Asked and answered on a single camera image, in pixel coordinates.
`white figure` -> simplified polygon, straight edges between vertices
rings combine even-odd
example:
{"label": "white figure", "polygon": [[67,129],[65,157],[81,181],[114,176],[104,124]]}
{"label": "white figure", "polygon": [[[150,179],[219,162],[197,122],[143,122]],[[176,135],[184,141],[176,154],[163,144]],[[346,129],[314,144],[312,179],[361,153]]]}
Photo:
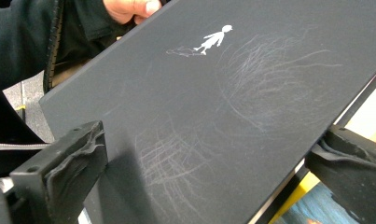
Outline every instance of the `white figure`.
{"label": "white figure", "polygon": [[225,37],[225,33],[227,33],[230,30],[232,30],[232,27],[230,25],[225,25],[222,28],[222,32],[217,32],[212,35],[206,36],[204,39],[206,38],[209,38],[209,39],[205,41],[204,43],[202,43],[202,45],[199,48],[194,48],[194,50],[197,51],[201,48],[204,48],[204,50],[202,51],[202,54],[206,55],[205,51],[207,49],[210,49],[214,44],[216,44],[216,42],[217,42],[216,46],[217,47],[220,46],[220,44],[222,43],[223,37]]}

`black sleeve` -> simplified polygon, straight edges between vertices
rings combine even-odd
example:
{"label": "black sleeve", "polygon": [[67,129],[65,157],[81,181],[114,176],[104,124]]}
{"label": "black sleeve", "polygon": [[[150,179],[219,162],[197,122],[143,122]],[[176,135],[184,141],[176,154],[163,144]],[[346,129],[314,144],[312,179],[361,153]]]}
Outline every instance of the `black sleeve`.
{"label": "black sleeve", "polygon": [[0,91],[42,71],[50,31],[64,4],[57,61],[94,57],[127,32],[106,13],[102,0],[13,0],[0,8]]}

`yellow strip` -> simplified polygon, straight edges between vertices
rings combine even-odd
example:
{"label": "yellow strip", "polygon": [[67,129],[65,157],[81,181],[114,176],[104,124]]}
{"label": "yellow strip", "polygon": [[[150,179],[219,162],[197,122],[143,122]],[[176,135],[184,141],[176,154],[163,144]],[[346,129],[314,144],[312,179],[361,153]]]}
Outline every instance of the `yellow strip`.
{"label": "yellow strip", "polygon": [[307,192],[309,192],[316,184],[319,183],[319,179],[313,175],[312,173],[308,173],[304,178],[301,180],[299,185],[293,190],[292,194],[283,204],[283,206],[278,210],[278,212],[274,215],[272,220],[269,222],[270,224],[274,223],[279,217],[281,217],[289,208],[300,200]]}
{"label": "yellow strip", "polygon": [[21,105],[21,106],[17,107],[15,110],[21,110],[21,109],[25,109],[25,105]]}

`black board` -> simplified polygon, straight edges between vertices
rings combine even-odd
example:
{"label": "black board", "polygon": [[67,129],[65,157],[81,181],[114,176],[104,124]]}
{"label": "black board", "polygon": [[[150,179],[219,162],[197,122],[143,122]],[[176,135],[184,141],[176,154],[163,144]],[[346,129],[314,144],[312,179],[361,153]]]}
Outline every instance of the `black board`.
{"label": "black board", "polygon": [[104,122],[93,223],[235,224],[375,73],[376,0],[173,0],[41,106],[56,137]]}

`hand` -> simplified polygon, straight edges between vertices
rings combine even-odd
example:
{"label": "hand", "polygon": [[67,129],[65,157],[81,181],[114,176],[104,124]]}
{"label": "hand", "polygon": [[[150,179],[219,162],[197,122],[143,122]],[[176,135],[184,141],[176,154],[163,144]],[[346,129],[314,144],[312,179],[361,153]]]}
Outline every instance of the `hand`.
{"label": "hand", "polygon": [[106,11],[115,21],[124,24],[134,17],[139,24],[161,8],[159,0],[103,0]]}

